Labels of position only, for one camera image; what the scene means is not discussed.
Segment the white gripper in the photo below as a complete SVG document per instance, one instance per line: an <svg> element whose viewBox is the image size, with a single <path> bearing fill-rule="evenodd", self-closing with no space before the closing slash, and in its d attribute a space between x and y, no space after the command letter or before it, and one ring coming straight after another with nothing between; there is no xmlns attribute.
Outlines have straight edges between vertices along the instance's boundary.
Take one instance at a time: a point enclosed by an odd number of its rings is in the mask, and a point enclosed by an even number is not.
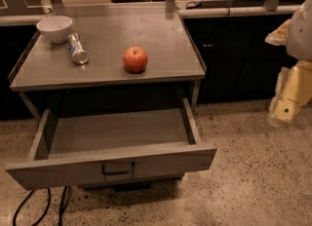
<svg viewBox="0 0 312 226"><path fill-rule="evenodd" d="M287 53L299 60L292 68L283 67L278 75L268 122L279 127L290 123L312 99L312 0L305 0L292 19L269 33L265 42L273 46L287 44Z"/></svg>

